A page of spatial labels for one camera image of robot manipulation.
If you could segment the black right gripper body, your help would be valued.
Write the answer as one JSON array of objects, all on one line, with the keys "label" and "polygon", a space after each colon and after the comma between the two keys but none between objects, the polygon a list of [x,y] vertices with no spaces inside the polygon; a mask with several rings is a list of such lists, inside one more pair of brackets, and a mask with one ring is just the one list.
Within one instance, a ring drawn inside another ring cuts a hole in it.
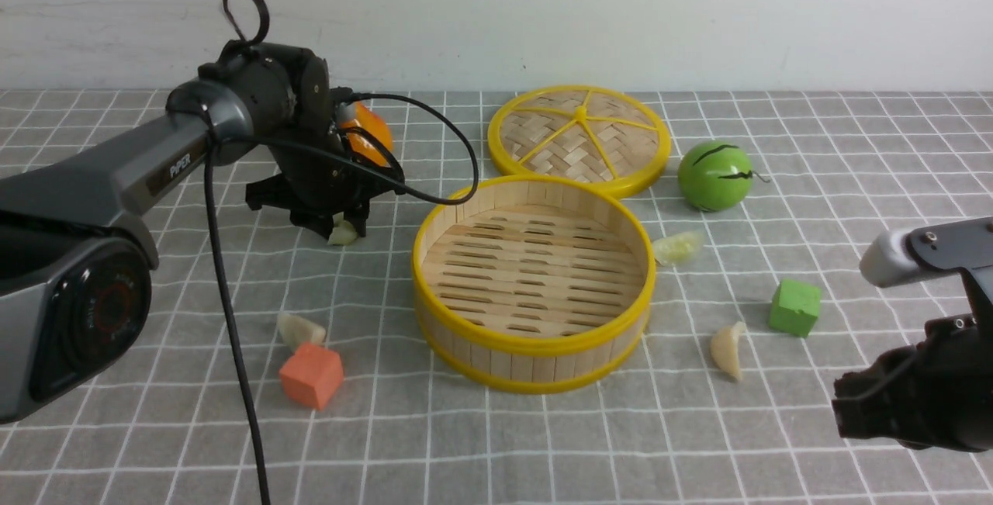
[{"label": "black right gripper body", "polygon": [[834,381],[838,434],[894,439],[912,451],[990,451],[991,340],[971,315],[932,319],[925,333]]}]

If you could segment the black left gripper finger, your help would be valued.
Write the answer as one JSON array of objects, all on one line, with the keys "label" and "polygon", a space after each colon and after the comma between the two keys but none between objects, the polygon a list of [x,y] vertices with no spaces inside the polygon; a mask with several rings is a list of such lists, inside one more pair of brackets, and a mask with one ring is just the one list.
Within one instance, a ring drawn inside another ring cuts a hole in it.
[{"label": "black left gripper finger", "polygon": [[333,218],[312,218],[310,220],[310,229],[324,240],[330,239],[334,228],[336,225],[334,225]]},{"label": "black left gripper finger", "polygon": [[355,232],[359,237],[368,236],[368,216],[355,217]]}]

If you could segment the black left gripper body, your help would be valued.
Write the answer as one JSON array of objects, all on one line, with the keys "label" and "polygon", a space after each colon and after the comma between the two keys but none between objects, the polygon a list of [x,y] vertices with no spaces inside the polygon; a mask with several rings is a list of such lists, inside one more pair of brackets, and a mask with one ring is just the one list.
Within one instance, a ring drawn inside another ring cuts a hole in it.
[{"label": "black left gripper body", "polygon": [[368,216],[373,198],[391,191],[382,180],[358,171],[358,167],[382,173],[400,184],[405,183],[404,171],[395,155],[390,155],[379,145],[388,159],[388,167],[379,167],[351,149],[344,130],[337,126],[337,113],[343,103],[351,103],[354,92],[347,87],[331,88],[330,117],[318,121],[316,126],[291,126],[277,131],[276,140],[288,140],[334,153],[345,159],[337,163],[325,157],[288,150],[270,149],[279,167],[276,176],[248,184],[245,202],[249,209],[258,211],[272,207],[289,211],[294,226],[311,230],[312,218],[339,216],[355,227],[356,216]]}]

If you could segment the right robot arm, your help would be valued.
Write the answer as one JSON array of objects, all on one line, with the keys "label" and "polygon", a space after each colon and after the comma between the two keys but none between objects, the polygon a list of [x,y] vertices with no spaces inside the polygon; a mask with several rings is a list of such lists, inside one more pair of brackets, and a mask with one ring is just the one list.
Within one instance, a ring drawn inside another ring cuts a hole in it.
[{"label": "right robot arm", "polygon": [[860,272],[876,287],[958,275],[971,310],[929,320],[922,342],[837,378],[831,406],[840,437],[889,438],[915,451],[990,451],[991,219],[887,230],[866,250]]}]

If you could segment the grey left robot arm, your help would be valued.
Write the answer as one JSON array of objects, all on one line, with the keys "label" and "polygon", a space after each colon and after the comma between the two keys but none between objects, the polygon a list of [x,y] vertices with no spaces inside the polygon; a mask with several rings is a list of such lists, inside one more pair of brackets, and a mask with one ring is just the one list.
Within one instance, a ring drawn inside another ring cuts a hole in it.
[{"label": "grey left robot arm", "polygon": [[95,377],[136,341],[158,268],[144,222],[189,174],[227,166],[263,142],[276,176],[252,182],[252,211],[286,210],[329,237],[336,219],[365,232],[369,204],[403,182],[336,131],[351,89],[330,86],[314,52],[231,40],[174,89],[163,116],[60,162],[2,179],[1,417],[5,424]]}]

